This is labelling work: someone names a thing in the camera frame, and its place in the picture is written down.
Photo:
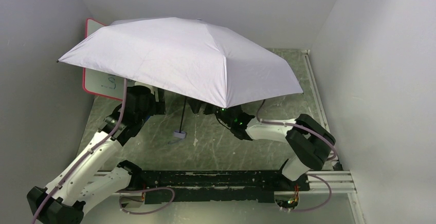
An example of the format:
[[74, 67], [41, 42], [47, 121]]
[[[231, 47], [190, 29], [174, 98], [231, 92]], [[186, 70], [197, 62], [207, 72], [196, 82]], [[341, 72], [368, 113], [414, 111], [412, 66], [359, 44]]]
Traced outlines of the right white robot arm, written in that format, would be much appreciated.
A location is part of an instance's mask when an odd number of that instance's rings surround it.
[[307, 114], [296, 119], [262, 119], [244, 112], [241, 106], [221, 108], [206, 105], [204, 115], [215, 115], [240, 140], [271, 140], [288, 144], [293, 154], [281, 167], [281, 174], [296, 181], [310, 170], [319, 171], [337, 155], [335, 138]]

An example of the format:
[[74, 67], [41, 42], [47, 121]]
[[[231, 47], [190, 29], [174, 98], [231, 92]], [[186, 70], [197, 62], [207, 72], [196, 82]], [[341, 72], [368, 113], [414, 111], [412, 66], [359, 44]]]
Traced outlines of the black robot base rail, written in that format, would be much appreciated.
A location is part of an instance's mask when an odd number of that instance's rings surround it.
[[291, 181], [275, 170], [261, 171], [142, 171], [125, 191], [151, 190], [146, 204], [175, 202], [245, 201], [273, 203], [276, 192], [309, 191], [308, 177]]

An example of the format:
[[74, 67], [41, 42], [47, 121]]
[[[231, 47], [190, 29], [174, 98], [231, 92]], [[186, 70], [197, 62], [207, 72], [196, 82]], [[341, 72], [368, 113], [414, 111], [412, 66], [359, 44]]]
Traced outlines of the light purple folding umbrella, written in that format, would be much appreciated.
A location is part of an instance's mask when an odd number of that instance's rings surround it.
[[221, 108], [303, 93], [285, 59], [229, 28], [201, 20], [117, 21], [86, 37], [60, 62]]

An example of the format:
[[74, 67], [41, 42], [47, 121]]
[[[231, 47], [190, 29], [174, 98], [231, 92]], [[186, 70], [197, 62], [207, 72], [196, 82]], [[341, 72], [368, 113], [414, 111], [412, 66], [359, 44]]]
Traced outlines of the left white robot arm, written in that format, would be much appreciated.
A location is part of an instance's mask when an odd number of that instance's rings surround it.
[[33, 187], [27, 200], [33, 222], [80, 223], [96, 205], [122, 190], [143, 187], [142, 169], [127, 160], [95, 181], [103, 164], [135, 137], [148, 118], [165, 114], [164, 90], [136, 83], [123, 90], [122, 103], [107, 116], [76, 159], [45, 187]]

